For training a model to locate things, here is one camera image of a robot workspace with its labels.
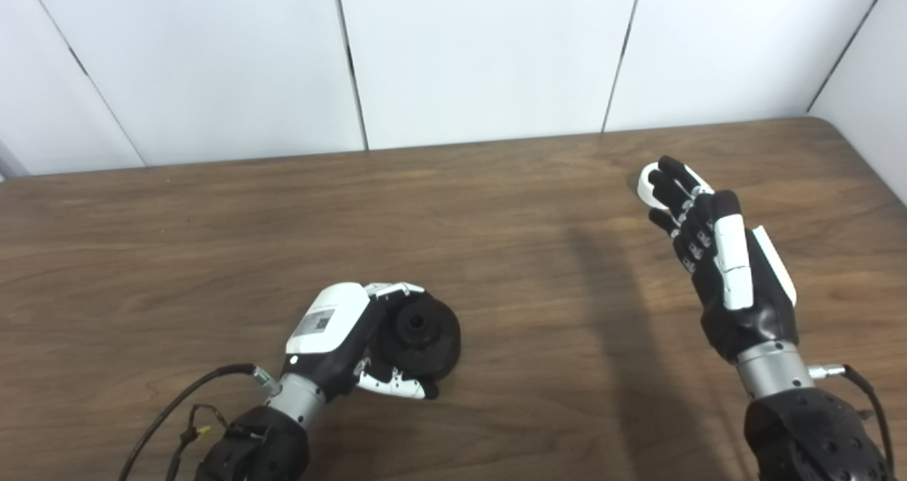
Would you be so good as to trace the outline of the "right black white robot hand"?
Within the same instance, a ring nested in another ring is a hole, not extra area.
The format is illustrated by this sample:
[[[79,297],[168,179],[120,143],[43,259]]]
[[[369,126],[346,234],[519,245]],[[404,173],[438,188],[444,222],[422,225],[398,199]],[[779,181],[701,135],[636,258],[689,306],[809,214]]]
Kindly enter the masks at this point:
[[[771,340],[798,343],[796,288],[771,239],[746,226],[735,191],[714,190],[683,162],[658,160],[647,176],[663,230],[701,303],[701,327],[725,361]]]

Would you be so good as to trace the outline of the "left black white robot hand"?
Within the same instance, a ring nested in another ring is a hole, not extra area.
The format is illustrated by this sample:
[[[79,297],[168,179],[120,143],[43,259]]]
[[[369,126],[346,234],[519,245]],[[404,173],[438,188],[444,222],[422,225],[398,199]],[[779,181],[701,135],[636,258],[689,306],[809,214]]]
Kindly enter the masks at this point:
[[[408,282],[340,282],[324,288],[286,342],[279,396],[301,387],[329,402],[361,388],[436,400],[437,384],[367,353],[386,317],[405,305],[426,303],[428,297],[423,287]]]

